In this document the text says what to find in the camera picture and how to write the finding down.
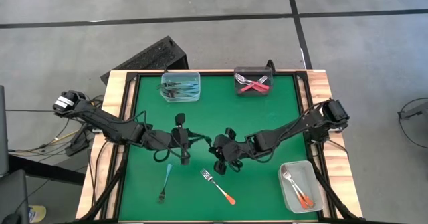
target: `plastic container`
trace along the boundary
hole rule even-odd
[[[257,91],[254,88],[243,91],[242,89],[248,85],[241,84],[235,79],[235,91],[239,96],[266,96],[274,86],[274,78],[272,76],[272,69],[270,67],[236,67],[234,69],[234,74],[236,73],[242,75],[248,80],[253,81],[258,81],[263,76],[266,76],[267,79],[262,84],[269,86],[269,90],[262,92]]]
[[[197,101],[201,96],[201,75],[199,72],[180,72],[180,73],[165,73],[160,78],[160,83],[165,84],[168,82],[197,82],[197,93],[189,96],[170,97],[167,96],[163,89],[160,89],[161,96],[167,102],[192,102]]]
[[[310,209],[303,209],[291,183],[281,175],[281,166],[285,165],[288,172],[290,172],[292,179],[301,188],[301,190],[311,198],[314,202],[314,207]],[[315,177],[314,169],[309,161],[296,161],[284,163],[278,170],[278,177],[280,178],[282,195],[287,209],[294,213],[307,213],[319,211],[324,208],[324,202],[320,188],[318,187],[318,180]]]

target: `wooden table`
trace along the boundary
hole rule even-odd
[[[107,111],[115,116],[118,116],[120,110],[122,108],[122,99],[125,91],[126,77],[128,72],[162,72],[163,70],[113,70],[110,72],[110,79],[108,80],[108,85],[106,88],[106,93],[104,97],[104,103],[102,109]],[[188,72],[189,70],[171,70],[173,71],[184,71]],[[198,71],[198,72],[232,72],[233,70],[190,70],[190,71]],[[302,71],[302,70],[277,70],[277,71]],[[310,87],[310,92],[312,94],[313,103],[321,102],[328,98],[332,97],[330,91],[330,85],[328,83],[328,78],[325,70],[303,70],[306,71],[308,76],[308,82]],[[128,98],[124,106],[124,119],[129,118],[131,105],[133,101],[135,80],[130,81],[129,89],[128,89]],[[306,93],[303,89],[303,84],[300,84],[300,93],[302,95],[302,102],[304,107],[307,106],[306,101]],[[330,137],[333,141],[344,146],[343,137],[341,134],[330,133]],[[96,135],[94,139],[94,143],[92,146],[91,152],[91,165],[95,166],[96,159],[98,155],[99,163],[98,163],[98,177],[96,180],[96,188],[95,194],[98,198],[106,185],[106,179],[108,175],[108,169],[110,165],[110,159],[112,156],[113,144],[107,144],[103,151],[100,154],[100,149],[102,145],[105,143],[104,137],[101,134]],[[116,168],[121,159],[121,152],[123,151],[123,147],[119,148],[119,154],[116,161]],[[361,217],[362,213],[360,210],[360,204],[358,201],[358,196],[356,194],[356,189],[354,185],[354,179],[352,177],[352,172],[350,169],[349,161],[346,157],[346,153],[342,150],[330,145],[324,145],[324,156],[326,159],[326,166],[328,169],[328,176],[330,179],[331,187],[334,189],[336,194],[340,197],[342,202],[349,208],[349,210],[355,215]],[[85,183],[82,189],[82,195],[80,197],[79,207],[76,213],[76,218],[80,218],[85,215],[91,207],[92,201],[92,183],[91,183],[91,175],[90,169],[88,168],[86,171]],[[116,200],[116,192],[117,185],[113,189],[112,194],[110,195],[110,200],[107,208],[107,218],[111,218],[113,216],[114,202]],[[324,215],[328,217],[325,213],[328,213],[328,205],[325,203],[325,212]]]

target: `wooden table edge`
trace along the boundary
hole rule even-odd
[[[231,69],[168,70],[168,71],[169,72],[233,72],[233,70]],[[325,99],[331,98],[331,90],[330,90],[330,85],[328,83],[326,70],[279,69],[276,71],[277,72],[296,72],[296,71],[306,72],[308,75],[308,81],[310,85],[313,103],[317,103]],[[122,107],[122,98],[125,91],[124,87],[125,87],[126,76],[128,72],[162,73],[164,72],[164,70],[112,70],[110,72],[110,77],[106,87],[106,93],[105,93],[102,109],[115,116],[119,115],[120,109]],[[126,101],[125,118],[128,118],[130,115],[130,105],[132,104],[132,101],[133,101],[132,98],[133,98],[133,90],[135,87],[134,85],[135,85],[135,81],[133,81],[133,84],[131,84],[129,88],[128,99]],[[302,102],[304,103],[304,106],[307,107],[306,94],[302,89],[302,84],[299,84],[299,86],[300,86],[300,91],[302,96]],[[338,142],[339,144],[344,146],[344,141],[341,134],[332,134],[332,138],[334,139],[335,142]],[[90,155],[91,156],[90,162],[92,163],[92,166],[95,166],[95,160],[104,142],[105,142],[104,137],[101,134],[97,134],[94,139],[94,143],[92,145],[92,151]],[[112,144],[107,144],[106,147],[104,147],[102,154],[100,155],[100,163],[98,165],[98,178],[96,182],[97,197],[99,197],[99,195],[105,188],[108,166],[110,164],[110,159],[112,155],[112,146],[113,146]],[[332,188],[334,189],[336,194],[340,197],[340,199],[343,201],[343,203],[350,209],[350,211],[353,212],[355,215],[361,217],[362,213],[360,209],[358,196],[356,194],[356,189],[355,189],[355,185],[352,177],[352,172],[350,170],[349,161],[346,158],[346,155],[343,155],[343,153],[341,153],[340,151],[334,151],[334,149],[332,148],[334,147],[331,147],[327,144],[325,145],[325,148],[324,148],[324,155],[326,157],[326,164],[328,167],[328,174],[329,174],[329,179],[330,179]],[[121,158],[122,158],[122,154],[119,151],[116,168],[118,167],[118,163],[120,162]],[[340,185],[339,187],[335,185],[339,183],[339,181],[336,180],[337,177],[338,179],[346,178],[348,180],[345,184],[346,185],[345,187],[343,187],[343,185]],[[117,185],[115,189],[113,189],[112,194],[110,195],[107,218],[112,217],[113,215],[114,202],[116,200],[116,192],[117,192]],[[324,195],[323,196],[324,210],[327,211],[328,206],[326,205],[326,198],[323,190],[322,190],[322,193]],[[82,194],[80,197],[80,202],[76,213],[76,218],[82,217],[89,211],[91,207],[91,198],[92,198],[92,183],[91,183],[91,177],[90,177],[90,169],[88,168],[86,171],[84,186],[82,187]]]

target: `black box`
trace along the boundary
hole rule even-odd
[[[112,70],[188,70],[186,53],[169,37],[146,48]],[[101,75],[107,85],[110,71]]]

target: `green table surface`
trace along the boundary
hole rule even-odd
[[[141,77],[136,113],[148,112],[147,122],[154,129],[169,132],[175,115],[186,114],[185,128],[210,136],[213,141],[227,127],[237,133],[237,140],[258,130],[274,129],[299,116],[293,78],[275,76],[268,96],[237,96],[232,76],[201,76],[201,98],[197,102],[168,103],[156,86],[160,77]],[[278,169],[282,163],[306,160],[301,134],[282,143],[266,164],[243,160],[239,173],[227,168],[221,176],[213,170],[216,158],[208,153],[208,144],[200,141],[189,149],[190,165],[170,155],[162,163],[153,161],[154,152],[132,146],[129,153],[121,221],[244,221],[244,220],[316,220],[315,213],[295,214],[286,209],[280,189]],[[157,202],[167,165],[173,165],[165,201]],[[200,170],[207,169],[214,180],[233,198],[227,199]]]

